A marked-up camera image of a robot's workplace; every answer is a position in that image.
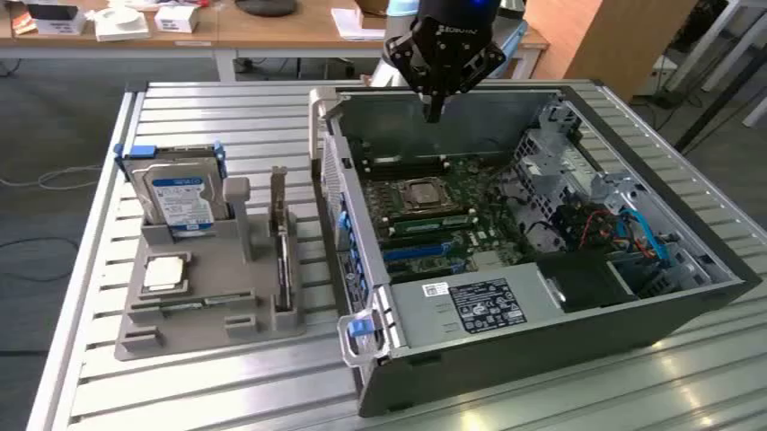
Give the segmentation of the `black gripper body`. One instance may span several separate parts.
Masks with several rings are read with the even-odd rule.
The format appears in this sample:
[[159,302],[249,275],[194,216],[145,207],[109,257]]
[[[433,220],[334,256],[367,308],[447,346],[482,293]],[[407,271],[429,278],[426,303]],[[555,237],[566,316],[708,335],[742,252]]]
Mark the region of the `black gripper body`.
[[413,39],[425,63],[426,89],[471,89],[502,65],[493,40],[501,3],[422,1]]

